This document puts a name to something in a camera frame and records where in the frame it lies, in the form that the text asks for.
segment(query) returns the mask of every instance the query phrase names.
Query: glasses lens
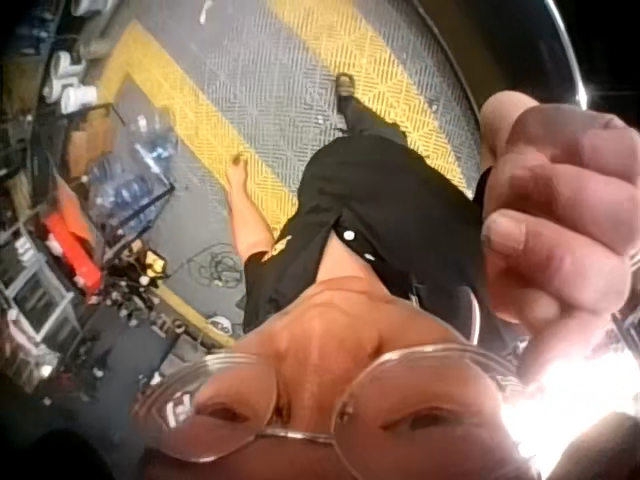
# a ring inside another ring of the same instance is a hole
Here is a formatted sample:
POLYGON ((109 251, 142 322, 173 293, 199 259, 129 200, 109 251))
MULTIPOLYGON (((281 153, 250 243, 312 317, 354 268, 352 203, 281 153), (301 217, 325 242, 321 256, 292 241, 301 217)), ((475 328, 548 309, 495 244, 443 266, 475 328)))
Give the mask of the glasses lens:
POLYGON ((530 478, 501 421, 509 389, 500 382, 515 382, 483 355, 456 347, 410 349, 365 371, 334 423, 338 450, 354 473, 364 479, 530 478))
POLYGON ((269 421, 276 397, 269 365, 246 355, 213 355, 169 376, 134 416, 151 447, 206 462, 253 440, 269 421))

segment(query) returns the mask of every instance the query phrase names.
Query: man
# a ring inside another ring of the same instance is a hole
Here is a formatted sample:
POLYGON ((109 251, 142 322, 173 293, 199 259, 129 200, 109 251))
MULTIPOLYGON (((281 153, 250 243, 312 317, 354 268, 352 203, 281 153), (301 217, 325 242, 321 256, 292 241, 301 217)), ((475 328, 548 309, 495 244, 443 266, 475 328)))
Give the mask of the man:
POLYGON ((508 367, 484 351, 528 331, 535 380, 606 328, 640 243, 638 134, 497 94, 472 202, 350 75, 336 94, 348 135, 311 158, 277 239, 246 163, 229 169, 247 335, 157 394, 161 417, 178 391, 191 415, 172 414, 149 477, 535 478, 500 421, 508 367))

